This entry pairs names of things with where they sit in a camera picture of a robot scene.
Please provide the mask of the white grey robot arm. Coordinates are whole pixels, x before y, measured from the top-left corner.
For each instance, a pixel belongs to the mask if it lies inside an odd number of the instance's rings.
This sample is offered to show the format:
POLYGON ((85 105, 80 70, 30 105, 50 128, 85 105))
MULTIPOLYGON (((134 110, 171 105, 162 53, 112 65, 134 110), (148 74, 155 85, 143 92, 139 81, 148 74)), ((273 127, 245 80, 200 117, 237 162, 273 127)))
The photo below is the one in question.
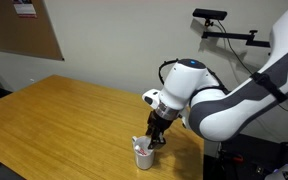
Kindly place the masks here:
POLYGON ((151 107, 146 134, 148 147, 159 149, 163 137, 178 118, 185 128, 214 142, 235 137, 252 120, 288 99, 288 10, 270 32, 271 55, 247 80, 229 91, 205 64, 180 59, 160 90, 151 89, 142 99, 151 107))

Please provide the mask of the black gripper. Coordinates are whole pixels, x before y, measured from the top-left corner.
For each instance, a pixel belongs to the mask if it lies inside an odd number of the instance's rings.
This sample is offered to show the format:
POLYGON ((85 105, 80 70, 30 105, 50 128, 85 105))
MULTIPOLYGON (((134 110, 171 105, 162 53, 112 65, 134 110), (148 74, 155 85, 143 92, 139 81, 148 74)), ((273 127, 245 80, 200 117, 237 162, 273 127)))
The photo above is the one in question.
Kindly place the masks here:
POLYGON ((148 145, 150 150, 160 149, 166 144, 163 133, 172 124, 172 121, 161 118, 155 111, 151 111, 147 120, 146 136, 151 137, 148 145))

